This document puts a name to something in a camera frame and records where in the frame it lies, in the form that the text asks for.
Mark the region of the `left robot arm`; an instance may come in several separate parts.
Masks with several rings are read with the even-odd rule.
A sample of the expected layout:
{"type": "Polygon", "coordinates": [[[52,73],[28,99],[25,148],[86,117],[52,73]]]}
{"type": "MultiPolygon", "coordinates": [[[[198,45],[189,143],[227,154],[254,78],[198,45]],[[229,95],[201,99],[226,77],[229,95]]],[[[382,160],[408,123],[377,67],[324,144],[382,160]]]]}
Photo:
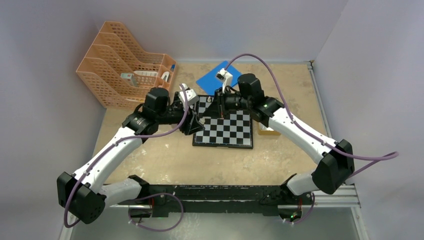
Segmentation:
{"type": "Polygon", "coordinates": [[[58,176],[58,202],[64,208],[66,228],[79,222],[90,224],[106,207],[126,200],[131,199],[138,205],[148,201],[149,191],[136,177],[107,186],[104,183],[123,160],[148,139],[164,137],[177,130],[184,135],[203,130],[195,112],[199,96],[185,84],[179,87],[173,98],[165,88],[152,88],[100,152],[74,173],[64,171],[58,176]]]}

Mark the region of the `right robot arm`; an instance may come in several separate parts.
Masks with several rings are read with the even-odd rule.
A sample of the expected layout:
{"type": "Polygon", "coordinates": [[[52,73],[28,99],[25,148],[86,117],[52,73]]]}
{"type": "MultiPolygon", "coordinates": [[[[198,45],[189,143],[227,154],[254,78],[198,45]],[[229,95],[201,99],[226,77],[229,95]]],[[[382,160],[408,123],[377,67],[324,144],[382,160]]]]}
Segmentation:
{"type": "Polygon", "coordinates": [[[284,202],[292,204],[300,195],[312,191],[331,195],[353,174],[355,165],[350,156],[353,153],[350,142],[345,139],[337,142],[321,135],[289,114],[282,102],[264,94],[254,74],[242,74],[237,82],[238,91],[230,92],[229,86],[215,90],[202,117],[223,118],[239,110],[247,111],[256,122],[286,136],[317,164],[313,172],[294,174],[284,182],[280,191],[284,202]]]}

